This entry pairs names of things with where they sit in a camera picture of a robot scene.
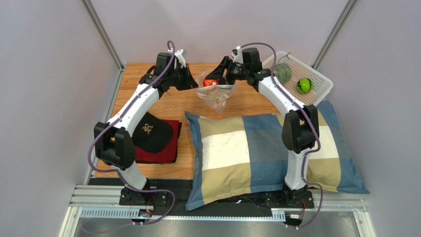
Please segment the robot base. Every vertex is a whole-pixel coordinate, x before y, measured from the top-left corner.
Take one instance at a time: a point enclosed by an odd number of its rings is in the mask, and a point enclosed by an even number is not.
[[[139,193],[127,187],[121,191],[120,202],[122,206],[139,206],[139,205],[168,206],[172,203],[172,197],[168,198],[168,193]]]
[[[269,208],[314,208],[313,195],[308,190],[308,186],[304,186],[298,190],[291,190],[286,183],[280,191],[265,193],[266,207]]]

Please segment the green ornament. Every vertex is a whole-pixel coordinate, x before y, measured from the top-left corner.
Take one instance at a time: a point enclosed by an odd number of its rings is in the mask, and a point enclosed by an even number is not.
[[[273,74],[278,78],[278,81],[281,84],[287,83],[293,76],[291,67],[286,63],[276,64]]]
[[[301,94],[310,92],[313,89],[313,82],[308,78],[301,78],[297,82],[297,90]]]

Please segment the gray wall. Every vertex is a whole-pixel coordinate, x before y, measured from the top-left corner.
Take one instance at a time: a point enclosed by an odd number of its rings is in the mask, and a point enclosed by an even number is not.
[[[420,1],[359,1],[320,68],[379,237],[421,233],[420,12]]]
[[[117,69],[79,0],[0,11],[0,236],[57,236]]]
[[[347,0],[92,0],[123,63],[155,62],[167,40],[188,62],[220,62],[262,41],[313,64]],[[265,60],[270,50],[262,48]]]

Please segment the wooden table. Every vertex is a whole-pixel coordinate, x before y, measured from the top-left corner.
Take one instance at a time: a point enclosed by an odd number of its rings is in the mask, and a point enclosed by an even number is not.
[[[123,75],[113,116],[123,107],[136,90],[140,78],[154,63],[128,63]],[[193,78],[208,69],[214,69],[218,63],[190,63]],[[246,81],[236,82],[237,92],[227,100],[225,110],[219,114],[202,101],[194,90],[177,91],[171,88],[155,103],[149,112],[159,119],[179,120],[183,123],[178,139],[177,161],[173,164],[137,164],[148,178],[192,179],[194,170],[193,143],[190,136],[189,123],[184,116],[185,111],[213,119],[223,119],[233,116],[258,115],[278,113],[272,103],[256,92]],[[109,169],[101,160],[97,165],[100,169]],[[114,172],[95,173],[96,177],[117,177]]]

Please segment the cable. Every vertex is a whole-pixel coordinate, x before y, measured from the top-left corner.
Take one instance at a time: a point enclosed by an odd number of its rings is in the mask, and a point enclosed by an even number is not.
[[[261,43],[261,42],[253,42],[253,43],[247,43],[247,44],[244,44],[244,45],[242,45],[242,46],[240,46],[241,48],[243,48],[243,47],[247,47],[247,46],[249,46],[249,45],[254,45],[254,44],[258,44],[258,45],[264,45],[264,46],[267,46],[267,47],[269,47],[271,50],[272,50],[272,52],[273,52],[273,65],[272,65],[272,69],[271,69],[271,71],[270,71],[270,77],[271,77],[271,79],[272,79],[272,82],[273,82],[273,84],[276,86],[276,88],[278,88],[278,90],[283,94],[283,95],[285,95],[285,97],[287,98],[287,99],[289,99],[290,101],[291,101],[291,103],[292,104],[294,104],[294,106],[295,107],[297,107],[300,111],[301,111],[301,113],[304,115],[304,118],[305,118],[305,120],[308,122],[308,125],[310,126],[310,129],[311,129],[311,131],[313,132],[313,134],[314,134],[314,137],[316,138],[316,142],[317,142],[317,148],[316,149],[314,149],[314,150],[310,150],[310,151],[307,151],[305,154],[304,154],[304,158],[303,158],[303,163],[302,163],[302,166],[301,166],[301,178],[302,178],[302,180],[307,184],[307,185],[315,185],[315,186],[318,186],[319,188],[320,188],[320,203],[319,203],[319,207],[317,208],[317,211],[316,211],[316,214],[314,215],[314,217],[307,223],[307,224],[305,224],[305,225],[303,225],[303,226],[300,226],[299,228],[300,229],[302,229],[302,228],[306,228],[306,227],[308,227],[311,223],[313,223],[313,221],[316,219],[316,217],[317,217],[317,215],[319,214],[319,212],[320,212],[320,208],[322,207],[322,202],[323,202],[323,187],[320,185],[320,184],[318,184],[318,183],[310,183],[310,182],[308,182],[306,179],[305,179],[305,177],[304,177],[304,167],[305,167],[305,163],[306,163],[306,161],[307,161],[307,157],[308,157],[308,155],[309,154],[311,154],[311,153],[314,153],[314,152],[318,152],[319,150],[320,150],[320,140],[319,140],[319,136],[317,135],[317,132],[316,132],[316,129],[314,129],[314,126],[313,126],[313,124],[311,123],[311,121],[310,121],[310,118],[308,117],[308,115],[307,115],[307,113],[304,111],[304,109],[303,108],[301,108],[301,106],[299,105],[299,104],[297,104],[297,102],[295,102],[280,86],[279,86],[279,84],[276,82],[276,80],[275,80],[275,78],[274,78],[274,76],[273,76],[273,70],[275,69],[275,65],[276,65],[276,51],[275,51],[275,49],[272,47],[272,46],[270,46],[270,45],[268,45],[268,44],[266,44],[266,43]]]
[[[155,201],[155,197],[154,197],[154,196],[151,196],[151,197],[149,198],[149,201],[148,201],[148,203],[146,204],[146,206],[149,206],[149,204],[151,203],[152,198],[153,198],[153,200]],[[146,209],[146,212],[147,212],[150,216],[152,216],[152,215],[153,215],[153,213],[155,212],[155,204],[154,204],[154,209],[152,210],[152,212],[151,212],[151,211],[149,211],[148,209]]]
[[[139,193],[156,193],[156,192],[168,192],[172,195],[172,203],[171,206],[169,207],[169,209],[159,218],[157,218],[156,220],[150,221],[150,222],[145,222],[145,223],[136,223],[136,224],[142,224],[142,225],[151,225],[154,223],[157,223],[159,221],[161,221],[164,217],[166,217],[168,215],[168,213],[174,208],[174,204],[175,204],[175,194],[171,191],[171,190],[166,190],[166,189],[155,189],[155,190],[140,190],[137,189],[135,187],[133,187],[132,185],[128,184],[128,182],[123,178],[123,176],[119,173],[119,171],[117,169],[108,169],[108,170],[101,170],[98,169],[97,167],[95,167],[95,165],[93,165],[92,163],[92,158],[91,158],[91,154],[92,154],[92,150],[95,147],[96,143],[98,142],[98,140],[108,131],[110,130],[111,127],[113,127],[114,125],[116,125],[119,121],[122,120],[122,118],[124,117],[124,115],[126,115],[126,113],[129,111],[129,109],[132,107],[132,105],[136,102],[136,100],[138,98],[140,98],[149,88],[151,88],[155,83],[157,83],[161,77],[168,71],[169,67],[171,66],[171,62],[174,60],[175,57],[175,44],[173,41],[168,40],[167,42],[167,47],[169,50],[172,49],[172,54],[171,54],[171,58],[169,60],[169,63],[167,64],[167,66],[164,68],[164,70],[162,71],[161,74],[159,74],[159,76],[157,76],[149,85],[147,85],[141,92],[139,92],[137,94],[136,97],[134,97],[132,99],[132,101],[130,101],[130,103],[127,105],[127,107],[123,110],[123,112],[121,113],[121,115],[118,117],[118,119],[116,119],[114,122],[110,123],[103,131],[101,131],[98,136],[96,136],[96,138],[94,139],[94,141],[92,142],[91,146],[89,147],[88,150],[88,163],[89,166],[95,170],[96,172],[100,172],[100,173],[107,173],[107,172],[116,172],[118,174],[118,176],[120,177],[120,179],[122,180],[122,182],[125,184],[126,187],[128,187],[129,189],[132,189],[136,192]],[[122,225],[116,228],[113,228],[111,230],[107,230],[107,231],[102,231],[102,232],[90,232],[85,230],[82,226],[80,226],[81,230],[88,233],[88,234],[92,234],[92,235],[100,235],[100,234],[104,234],[104,233],[108,233],[111,231],[115,231],[124,227],[128,227],[133,225],[133,223],[130,224],[126,224],[126,225]]]
[[[304,214],[305,214],[305,202],[304,202],[304,200],[302,200],[301,199],[301,202],[302,202],[302,212],[301,212],[301,214],[302,214],[302,219],[304,219]]]
[[[171,203],[171,206],[169,207],[169,209],[162,215],[162,216],[160,216],[159,218],[157,218],[156,220],[153,220],[153,221],[150,221],[150,222],[145,222],[145,223],[143,223],[143,225],[150,225],[150,224],[154,224],[154,223],[157,223],[158,221],[160,221],[160,220],[162,220],[165,216],[167,216],[168,215],[168,213],[174,208],[174,204],[175,204],[175,194],[171,191],[171,190],[167,190],[167,189],[155,189],[155,190],[140,190],[140,189],[137,189],[137,188],[135,188],[135,187],[133,187],[132,185],[130,185],[130,184],[128,184],[127,183],[127,181],[124,179],[124,177],[123,176],[121,176],[121,174],[120,173],[118,173],[118,175],[119,175],[119,177],[120,177],[120,179],[123,181],[123,183],[129,188],[129,189],[132,189],[132,190],[135,190],[135,191],[137,191],[137,192],[140,192],[140,193],[155,193],[155,192],[168,192],[168,193],[170,193],[171,195],[172,195],[172,203]]]

